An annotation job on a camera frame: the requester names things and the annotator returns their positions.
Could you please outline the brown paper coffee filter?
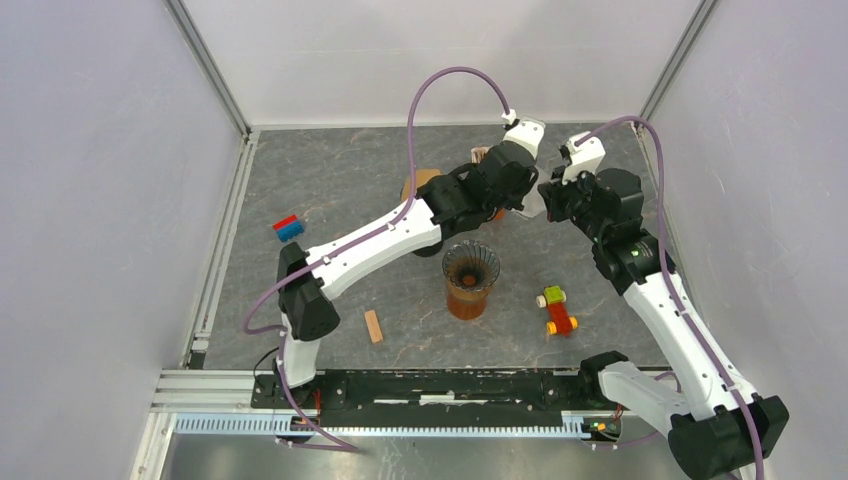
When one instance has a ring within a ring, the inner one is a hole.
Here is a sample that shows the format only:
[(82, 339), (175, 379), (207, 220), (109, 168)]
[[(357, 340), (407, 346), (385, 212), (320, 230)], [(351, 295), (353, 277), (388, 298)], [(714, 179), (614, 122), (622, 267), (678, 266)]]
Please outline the brown paper coffee filter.
[(415, 182), (412, 182), (411, 177), (406, 179), (400, 193), (400, 200), (405, 202), (410, 196), (415, 196), (420, 187), (441, 174), (440, 169), (417, 169), (415, 171)]

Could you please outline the orange glass carafe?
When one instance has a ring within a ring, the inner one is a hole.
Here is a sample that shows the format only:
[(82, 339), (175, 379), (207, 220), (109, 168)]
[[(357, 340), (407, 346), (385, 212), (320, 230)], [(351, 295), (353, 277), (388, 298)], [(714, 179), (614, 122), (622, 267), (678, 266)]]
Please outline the orange glass carafe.
[(471, 297), (459, 296), (449, 292), (446, 305), (449, 312), (459, 320), (473, 320), (480, 317), (487, 306), (488, 292), (476, 292)]

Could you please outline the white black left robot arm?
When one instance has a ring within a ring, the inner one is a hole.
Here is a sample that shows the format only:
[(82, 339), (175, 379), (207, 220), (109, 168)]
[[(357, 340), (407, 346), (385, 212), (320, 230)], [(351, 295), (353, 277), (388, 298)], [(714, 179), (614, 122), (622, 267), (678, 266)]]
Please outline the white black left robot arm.
[(320, 341), (340, 323), (333, 302), (350, 286), (408, 253), (438, 251), (446, 240), (478, 229), (500, 210), (522, 209), (538, 177), (538, 149), (503, 140), (481, 162), (431, 178), (410, 203), (345, 237), (309, 250), (285, 247), (279, 261), (284, 332), (278, 397), (295, 408), (312, 399)]

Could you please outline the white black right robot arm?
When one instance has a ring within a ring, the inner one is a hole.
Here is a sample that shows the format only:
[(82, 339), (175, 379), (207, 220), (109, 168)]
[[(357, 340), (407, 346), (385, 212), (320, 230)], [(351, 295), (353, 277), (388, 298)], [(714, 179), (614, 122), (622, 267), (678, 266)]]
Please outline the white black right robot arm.
[(763, 472), (789, 411), (740, 374), (695, 311), (667, 251), (642, 226), (640, 177), (619, 168), (568, 176), (558, 167), (538, 191), (549, 221), (570, 221), (591, 241), (596, 268), (648, 327), (680, 383), (667, 387), (610, 351), (581, 362), (580, 400), (638, 415), (691, 479), (747, 465)]

